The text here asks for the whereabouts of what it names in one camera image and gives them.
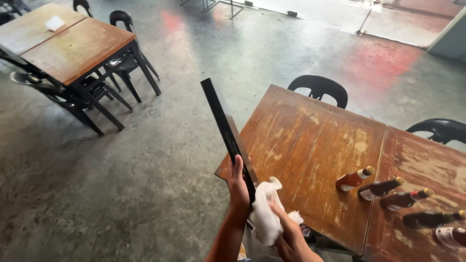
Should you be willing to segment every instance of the person's arm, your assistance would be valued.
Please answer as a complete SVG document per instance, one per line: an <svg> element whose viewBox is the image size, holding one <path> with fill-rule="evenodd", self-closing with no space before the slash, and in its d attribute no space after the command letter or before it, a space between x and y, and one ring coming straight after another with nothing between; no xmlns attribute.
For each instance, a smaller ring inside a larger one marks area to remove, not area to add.
<svg viewBox="0 0 466 262"><path fill-rule="evenodd" d="M236 262L246 221L251 213L249 194L243 180L243 159L235 156L235 166L228 180L230 207L205 262Z"/></svg>
<svg viewBox="0 0 466 262"><path fill-rule="evenodd" d="M270 208L280 218L283 235L275 242L278 254L284 262L323 262L304 240L299 225L275 203L269 203Z"/></svg>

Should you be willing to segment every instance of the polished concrete floor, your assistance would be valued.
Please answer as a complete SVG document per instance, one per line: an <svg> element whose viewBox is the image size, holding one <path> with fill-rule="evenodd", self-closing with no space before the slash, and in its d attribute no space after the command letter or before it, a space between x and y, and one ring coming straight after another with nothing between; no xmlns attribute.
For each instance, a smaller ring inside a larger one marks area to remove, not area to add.
<svg viewBox="0 0 466 262"><path fill-rule="evenodd" d="M133 113L103 99L126 129L93 110L99 138L10 83L13 67L0 64L0 261L202 260L229 199L213 175L226 151L199 84L207 77L228 95L239 127L271 83L286 88L304 74L338 81L347 110L397 128L432 117L466 122L465 65L416 47L264 10L230 21L229 6L201 14L197 0L90 4L102 21L116 9L132 14L162 95L134 71L143 102L126 88ZM245 241L249 254L263 250Z"/></svg>

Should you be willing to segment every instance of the bottle cap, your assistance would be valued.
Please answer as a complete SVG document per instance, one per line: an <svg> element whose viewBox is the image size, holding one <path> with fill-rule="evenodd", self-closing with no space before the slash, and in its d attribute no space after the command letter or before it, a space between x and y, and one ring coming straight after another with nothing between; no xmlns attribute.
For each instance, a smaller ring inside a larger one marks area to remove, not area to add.
<svg viewBox="0 0 466 262"><path fill-rule="evenodd" d="M406 182L404 178L401 178L401 177L397 177L396 180L400 186L404 185L404 183Z"/></svg>
<svg viewBox="0 0 466 262"><path fill-rule="evenodd" d="M428 197L431 197L431 196L433 196L433 195L435 194L434 191L433 191L432 189L430 189L430 188L424 188L423 192L424 192L424 194L426 194Z"/></svg>
<svg viewBox="0 0 466 262"><path fill-rule="evenodd" d="M372 166L368 166L366 167L366 171L367 173L372 175L373 173L375 173L376 170Z"/></svg>

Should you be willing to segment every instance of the white rag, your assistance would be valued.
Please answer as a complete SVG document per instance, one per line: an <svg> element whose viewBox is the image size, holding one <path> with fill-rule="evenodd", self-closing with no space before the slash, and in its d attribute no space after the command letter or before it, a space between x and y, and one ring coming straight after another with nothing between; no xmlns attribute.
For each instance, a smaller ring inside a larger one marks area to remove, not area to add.
<svg viewBox="0 0 466 262"><path fill-rule="evenodd" d="M281 183L276 177L270 177L270 182L262 182L256 188L256 200L250 216L254 225L253 234L267 247L273 246L278 236L283 233L280 219L268 206L268 202L275 202L282 210L285 210L278 198L277 190L279 189L281 189ZM298 211L292 211L288 216L298 224L304 222Z"/></svg>

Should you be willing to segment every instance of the paper on table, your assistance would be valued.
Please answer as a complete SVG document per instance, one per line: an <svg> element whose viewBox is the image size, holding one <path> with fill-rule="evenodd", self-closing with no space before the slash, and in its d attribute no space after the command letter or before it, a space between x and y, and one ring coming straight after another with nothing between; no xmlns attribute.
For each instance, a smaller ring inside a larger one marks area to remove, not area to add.
<svg viewBox="0 0 466 262"><path fill-rule="evenodd" d="M52 17L47 23L45 23L45 26L47 27L47 29L52 32L56 31L57 29L59 29L60 27L64 25L65 25L65 22L63 22L63 20L58 16Z"/></svg>

